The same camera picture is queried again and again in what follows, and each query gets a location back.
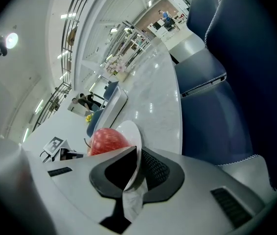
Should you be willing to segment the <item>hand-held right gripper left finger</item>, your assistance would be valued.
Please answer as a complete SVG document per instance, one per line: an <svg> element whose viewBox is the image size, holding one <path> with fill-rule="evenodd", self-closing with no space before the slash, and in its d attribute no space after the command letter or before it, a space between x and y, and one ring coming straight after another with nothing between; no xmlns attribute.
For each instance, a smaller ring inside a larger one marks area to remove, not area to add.
<svg viewBox="0 0 277 235"><path fill-rule="evenodd" d="M131 177L137 168L137 147L125 151L96 165L90 172L89 179L95 190L105 198L122 197Z"/></svg>

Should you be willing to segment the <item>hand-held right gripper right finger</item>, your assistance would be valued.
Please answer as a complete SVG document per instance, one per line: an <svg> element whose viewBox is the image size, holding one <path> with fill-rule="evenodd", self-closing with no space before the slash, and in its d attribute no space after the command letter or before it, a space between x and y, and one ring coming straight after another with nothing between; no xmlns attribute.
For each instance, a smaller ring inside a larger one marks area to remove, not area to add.
<svg viewBox="0 0 277 235"><path fill-rule="evenodd" d="M141 150L141 170L148 189L143 196L144 204L169 200L185 180L185 173L178 163L147 147Z"/></svg>

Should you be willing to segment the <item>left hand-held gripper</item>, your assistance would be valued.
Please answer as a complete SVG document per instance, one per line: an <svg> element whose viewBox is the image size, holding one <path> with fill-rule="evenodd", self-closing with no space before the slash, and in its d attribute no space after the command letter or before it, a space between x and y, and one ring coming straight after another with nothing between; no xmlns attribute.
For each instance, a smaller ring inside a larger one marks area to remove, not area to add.
<svg viewBox="0 0 277 235"><path fill-rule="evenodd" d="M70 148L67 140L54 137L49 143L43 147L42 161L56 162L83 158L83 153Z"/></svg>

